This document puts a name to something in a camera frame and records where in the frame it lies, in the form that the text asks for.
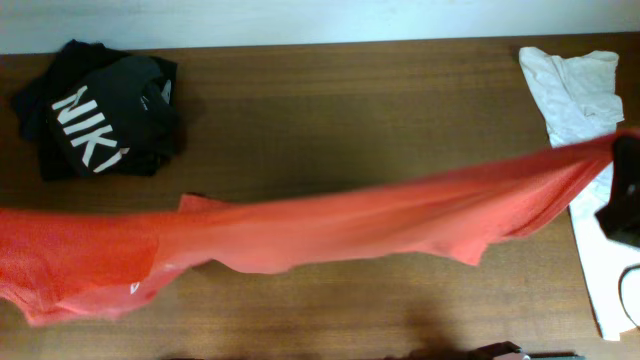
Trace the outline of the orange printed t-shirt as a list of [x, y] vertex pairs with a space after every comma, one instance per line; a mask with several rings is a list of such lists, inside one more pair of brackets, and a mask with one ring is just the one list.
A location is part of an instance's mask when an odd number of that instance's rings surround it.
[[169, 212], [1, 212], [1, 296], [33, 326], [116, 318], [217, 261], [277, 274], [422, 253], [475, 265], [563, 212], [635, 129], [504, 161], [346, 193], [254, 204], [186, 194]]

